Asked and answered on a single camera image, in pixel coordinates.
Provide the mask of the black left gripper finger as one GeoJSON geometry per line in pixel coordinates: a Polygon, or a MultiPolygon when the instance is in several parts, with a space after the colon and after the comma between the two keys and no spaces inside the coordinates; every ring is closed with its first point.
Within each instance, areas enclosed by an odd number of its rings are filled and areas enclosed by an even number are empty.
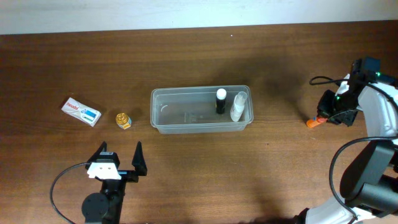
{"type": "Polygon", "coordinates": [[[147,166],[142,150],[142,143],[140,141],[137,143],[136,150],[134,152],[132,166],[134,167],[137,176],[147,175],[147,166]]]}
{"type": "Polygon", "coordinates": [[[101,155],[102,152],[107,151],[107,143],[105,141],[102,142],[97,151],[87,160],[87,163],[91,164],[92,162],[103,162],[106,160],[104,155],[101,155]]]}

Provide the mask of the orange Redoxon tube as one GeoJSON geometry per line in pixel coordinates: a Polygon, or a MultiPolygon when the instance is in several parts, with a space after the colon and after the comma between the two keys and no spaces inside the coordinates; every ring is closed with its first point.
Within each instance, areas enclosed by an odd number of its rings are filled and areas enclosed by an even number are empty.
{"type": "Polygon", "coordinates": [[[313,119],[309,119],[306,122],[306,125],[307,125],[308,128],[314,128],[314,127],[316,127],[316,126],[318,126],[320,124],[323,124],[323,123],[325,123],[327,121],[328,121],[327,118],[322,118],[322,117],[316,116],[313,119]]]}

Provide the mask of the white Panadol box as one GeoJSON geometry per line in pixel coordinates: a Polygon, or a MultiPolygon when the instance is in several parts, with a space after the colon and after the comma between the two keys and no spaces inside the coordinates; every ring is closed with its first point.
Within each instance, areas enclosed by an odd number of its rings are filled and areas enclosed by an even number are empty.
{"type": "Polygon", "coordinates": [[[101,113],[99,111],[90,108],[73,98],[69,98],[62,106],[61,110],[91,127],[94,127],[101,117],[101,113]]]}

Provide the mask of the black bottle white cap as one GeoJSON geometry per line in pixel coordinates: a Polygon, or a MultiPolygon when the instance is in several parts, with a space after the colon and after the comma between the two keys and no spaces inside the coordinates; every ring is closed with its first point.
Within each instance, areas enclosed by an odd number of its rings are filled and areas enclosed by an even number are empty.
{"type": "Polygon", "coordinates": [[[216,92],[216,112],[218,114],[223,114],[226,108],[226,90],[220,88],[216,92]]]}

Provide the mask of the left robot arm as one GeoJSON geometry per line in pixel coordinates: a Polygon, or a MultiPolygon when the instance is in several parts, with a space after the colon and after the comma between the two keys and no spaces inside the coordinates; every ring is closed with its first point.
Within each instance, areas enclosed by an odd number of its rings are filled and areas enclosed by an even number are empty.
{"type": "Polygon", "coordinates": [[[137,183],[147,175],[142,144],[137,143],[132,158],[133,170],[119,170],[120,160],[115,152],[107,151],[103,142],[87,160],[85,166],[88,177],[101,182],[101,190],[88,195],[81,206],[85,223],[119,223],[126,184],[137,183]]]}

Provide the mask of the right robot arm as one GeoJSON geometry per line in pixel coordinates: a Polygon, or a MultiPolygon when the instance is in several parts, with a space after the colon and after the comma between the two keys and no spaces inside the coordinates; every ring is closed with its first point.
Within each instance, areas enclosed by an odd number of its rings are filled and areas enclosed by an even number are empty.
{"type": "Polygon", "coordinates": [[[360,58],[342,79],[318,76],[309,81],[311,85],[339,86],[336,92],[324,92],[316,117],[306,122],[309,128],[322,123],[351,126],[363,112],[368,135],[335,152],[328,171],[333,196],[320,206],[301,211],[294,223],[361,223],[397,215],[397,178],[384,173],[389,167],[397,170],[397,79],[382,73],[380,66],[376,58],[360,58]],[[336,190],[333,173],[337,158],[361,142],[367,145],[346,168],[336,190]]]}

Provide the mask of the clear plastic container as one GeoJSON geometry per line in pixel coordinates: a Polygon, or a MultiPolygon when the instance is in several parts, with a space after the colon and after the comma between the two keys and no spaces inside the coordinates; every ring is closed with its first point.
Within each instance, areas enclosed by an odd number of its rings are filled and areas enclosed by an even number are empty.
{"type": "Polygon", "coordinates": [[[250,88],[246,85],[158,88],[150,98],[150,122],[161,134],[189,134],[242,131],[254,120],[250,88]],[[226,90],[226,109],[216,112],[216,92],[226,90]],[[231,119],[234,97],[245,92],[248,98],[239,121],[231,119]]]}

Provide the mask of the small gold-lid balm jar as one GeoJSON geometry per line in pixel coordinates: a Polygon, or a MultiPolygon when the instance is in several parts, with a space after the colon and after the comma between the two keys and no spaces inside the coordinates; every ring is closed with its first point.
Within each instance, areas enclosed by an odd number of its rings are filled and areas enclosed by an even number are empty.
{"type": "Polygon", "coordinates": [[[122,129],[127,129],[131,127],[132,120],[125,113],[119,113],[116,115],[116,123],[122,129]]]}

